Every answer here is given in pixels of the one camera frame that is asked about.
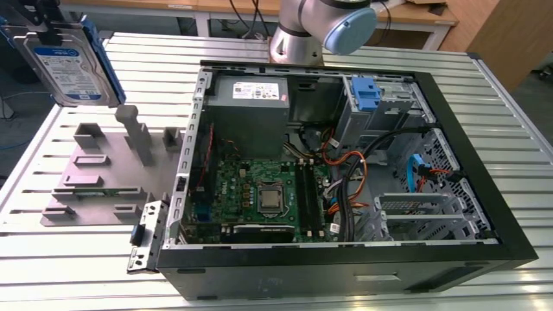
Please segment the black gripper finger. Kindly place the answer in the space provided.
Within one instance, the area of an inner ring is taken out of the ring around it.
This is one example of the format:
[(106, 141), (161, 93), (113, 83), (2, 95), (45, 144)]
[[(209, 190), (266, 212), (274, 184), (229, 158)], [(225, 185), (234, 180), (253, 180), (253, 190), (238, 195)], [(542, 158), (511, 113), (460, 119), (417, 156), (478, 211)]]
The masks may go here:
[(44, 45), (58, 45), (58, 34), (46, 19), (42, 22), (42, 26), (45, 30), (40, 33), (40, 42)]

